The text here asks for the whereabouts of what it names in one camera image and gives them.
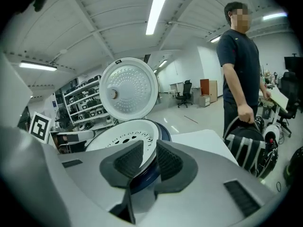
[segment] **dark t-shirt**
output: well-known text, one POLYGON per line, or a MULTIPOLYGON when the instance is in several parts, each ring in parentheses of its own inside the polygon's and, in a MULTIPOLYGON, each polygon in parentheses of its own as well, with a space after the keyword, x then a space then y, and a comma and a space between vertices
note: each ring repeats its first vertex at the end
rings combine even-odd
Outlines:
MULTIPOLYGON (((219 40, 217 54, 220 65, 234 65, 240 84, 249 106, 258 105, 260 87, 259 51, 255 43, 246 35, 235 30, 228 30, 219 40)), ((236 103, 227 85, 225 76, 223 82, 223 99, 236 103)))

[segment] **ceiling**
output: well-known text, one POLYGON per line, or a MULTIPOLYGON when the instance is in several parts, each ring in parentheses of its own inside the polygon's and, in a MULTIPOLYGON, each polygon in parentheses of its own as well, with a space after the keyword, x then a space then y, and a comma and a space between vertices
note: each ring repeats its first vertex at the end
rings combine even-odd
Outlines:
POLYGON ((192 37, 209 42, 229 28, 223 8, 231 1, 252 11, 250 37, 291 31, 286 18, 262 21, 281 11, 272 0, 166 0, 153 35, 145 35, 152 0, 47 0, 41 11, 30 5, 10 21, 2 47, 34 96, 43 98, 115 59, 152 53, 155 69, 192 37), (53 61, 58 70, 19 68, 21 60, 53 61))

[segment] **storage rack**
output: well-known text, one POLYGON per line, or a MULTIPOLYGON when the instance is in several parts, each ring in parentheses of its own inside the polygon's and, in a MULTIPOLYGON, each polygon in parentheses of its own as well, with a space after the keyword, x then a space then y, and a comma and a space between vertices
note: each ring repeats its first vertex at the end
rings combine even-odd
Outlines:
POLYGON ((93 116, 93 117, 89 117, 87 119, 81 119, 81 120, 75 120, 75 121, 72 119, 72 116, 75 116, 75 115, 81 114, 83 112, 90 111, 92 109, 95 109, 95 108, 98 108, 98 107, 102 106, 102 103, 101 103, 101 104, 98 104, 96 106, 92 106, 90 108, 81 109, 81 102, 82 101, 88 100, 90 98, 99 97, 99 92, 94 93, 92 95, 88 95, 87 97, 79 99, 79 100, 77 100, 77 101, 75 101, 73 103, 69 103, 70 102, 70 98, 72 96, 77 95, 79 93, 82 93, 83 91, 89 90, 89 89, 91 89, 93 87, 99 87, 99 82, 100 82, 100 80, 98 79, 98 80, 93 81, 91 83, 88 83, 88 84, 86 84, 84 86, 79 86, 74 91, 72 91, 72 92, 64 95, 64 97, 63 97, 64 103, 66 105, 68 115, 69 115, 69 117, 70 117, 71 122, 72 122, 73 125, 76 125, 76 124, 79 124, 79 123, 83 123, 83 122, 87 122, 87 121, 95 121, 97 123, 95 123, 94 126, 90 130, 99 130, 99 129, 111 127, 111 126, 114 126, 114 125, 117 124, 118 121, 115 118, 113 118, 109 113, 103 113, 103 114, 99 114, 99 115, 96 115, 96 116, 93 116), (71 113, 70 112, 71 107, 77 109, 77 112, 71 113), (105 117, 107 118, 108 116, 110 116, 110 119, 111 119, 110 123, 107 123, 106 120, 105 121, 104 120, 103 121, 100 120, 100 119, 105 118, 105 117))

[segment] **perforated disc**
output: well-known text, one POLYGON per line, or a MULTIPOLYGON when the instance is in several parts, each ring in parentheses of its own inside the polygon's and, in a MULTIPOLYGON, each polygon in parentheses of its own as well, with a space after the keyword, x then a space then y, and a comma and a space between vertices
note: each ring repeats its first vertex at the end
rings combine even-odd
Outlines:
POLYGON ((156 141, 162 138, 157 124, 149 120, 130 120, 108 129, 97 136, 87 147, 86 151, 119 147, 120 144, 143 140, 143 161, 140 173, 144 171, 156 157, 156 141))
POLYGON ((156 103, 158 82, 149 65, 127 57, 106 68, 99 93, 103 106, 113 117, 122 121, 141 119, 156 103))

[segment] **cable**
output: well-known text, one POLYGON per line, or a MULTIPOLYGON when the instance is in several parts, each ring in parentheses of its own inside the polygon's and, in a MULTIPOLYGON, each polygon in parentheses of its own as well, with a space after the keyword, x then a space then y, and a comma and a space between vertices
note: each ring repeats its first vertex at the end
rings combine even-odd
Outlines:
POLYGON ((280 132, 280 138, 279 138, 279 145, 282 145, 285 141, 285 137, 284 134, 282 132, 280 132))
POLYGON ((281 183, 280 182, 277 182, 276 183, 276 189, 278 190, 278 192, 280 192, 281 191, 281 183))

